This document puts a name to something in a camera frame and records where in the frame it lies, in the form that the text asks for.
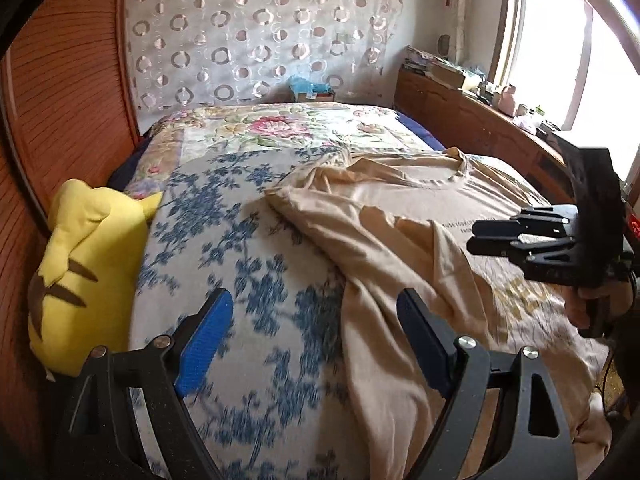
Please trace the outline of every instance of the window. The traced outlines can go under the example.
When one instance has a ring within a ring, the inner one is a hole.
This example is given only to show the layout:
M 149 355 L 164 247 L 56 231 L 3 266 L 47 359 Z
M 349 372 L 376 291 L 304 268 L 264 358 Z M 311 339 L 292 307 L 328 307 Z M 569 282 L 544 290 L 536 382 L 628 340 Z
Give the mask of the window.
M 583 0 L 523 0 L 521 16 L 508 82 L 519 101 L 541 105 L 550 121 L 567 126 L 593 11 Z
M 640 76 L 620 42 L 585 0 L 509 0 L 492 72 L 516 100 L 580 141 L 609 148 L 621 179 L 636 156 L 632 117 Z

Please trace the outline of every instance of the floral bedspread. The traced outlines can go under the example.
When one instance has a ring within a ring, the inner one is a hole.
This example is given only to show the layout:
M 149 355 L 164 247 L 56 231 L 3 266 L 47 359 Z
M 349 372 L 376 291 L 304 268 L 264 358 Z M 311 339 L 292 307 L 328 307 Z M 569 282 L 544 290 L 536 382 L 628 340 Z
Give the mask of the floral bedspread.
M 168 179 L 151 227 L 132 349 L 172 333 L 217 286 L 234 297 L 232 327 L 204 384 L 185 399 L 227 479 L 369 476 L 342 360 L 344 277 L 264 199 L 264 189 L 293 167 L 335 151 L 288 148 L 187 162 Z M 143 396 L 135 392 L 150 465 L 166 476 Z
M 341 103 L 205 106 L 151 127 L 152 140 L 125 189 L 134 198 L 162 191 L 172 171 L 206 153 L 340 146 L 359 152 L 432 151 L 393 110 Z

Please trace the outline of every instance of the plush toy ear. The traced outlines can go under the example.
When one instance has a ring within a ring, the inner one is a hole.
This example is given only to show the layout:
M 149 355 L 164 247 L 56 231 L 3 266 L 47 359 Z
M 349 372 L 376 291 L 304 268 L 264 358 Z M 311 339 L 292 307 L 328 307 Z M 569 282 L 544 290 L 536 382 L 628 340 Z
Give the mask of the plush toy ear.
M 160 206 L 161 200 L 162 191 L 139 200 L 140 205 L 142 206 L 142 211 L 145 215 L 146 223 L 149 223 L 154 219 L 156 211 L 158 211 L 158 207 Z
M 51 286 L 68 271 L 70 252 L 107 218 L 109 203 L 98 199 L 81 180 L 67 180 L 58 190 L 49 212 L 51 238 L 38 268 L 45 286 Z

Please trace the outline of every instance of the wooden nightstand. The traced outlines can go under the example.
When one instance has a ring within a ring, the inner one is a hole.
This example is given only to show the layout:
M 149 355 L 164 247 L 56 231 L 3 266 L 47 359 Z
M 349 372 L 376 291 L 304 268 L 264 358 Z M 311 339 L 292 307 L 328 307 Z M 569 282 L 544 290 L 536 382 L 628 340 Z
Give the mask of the wooden nightstand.
M 465 153 L 500 158 L 549 202 L 574 202 L 562 156 L 497 110 L 404 69 L 398 74 L 395 104 L 447 148 L 456 146 Z

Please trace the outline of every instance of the blue floral pattern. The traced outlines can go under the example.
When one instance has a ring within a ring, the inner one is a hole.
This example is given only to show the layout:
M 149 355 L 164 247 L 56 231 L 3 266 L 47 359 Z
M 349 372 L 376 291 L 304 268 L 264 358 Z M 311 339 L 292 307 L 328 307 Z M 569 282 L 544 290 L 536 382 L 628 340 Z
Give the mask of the blue floral pattern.
M 193 160 L 167 181 L 150 231 L 132 315 L 132 348 L 171 333 L 217 286 L 234 296 L 232 326 L 206 380 L 185 399 L 229 479 L 369 475 L 342 361 L 344 278 L 263 198 L 264 189 L 292 168 L 337 150 Z M 143 396 L 137 392 L 134 400 L 150 466 L 167 476 Z

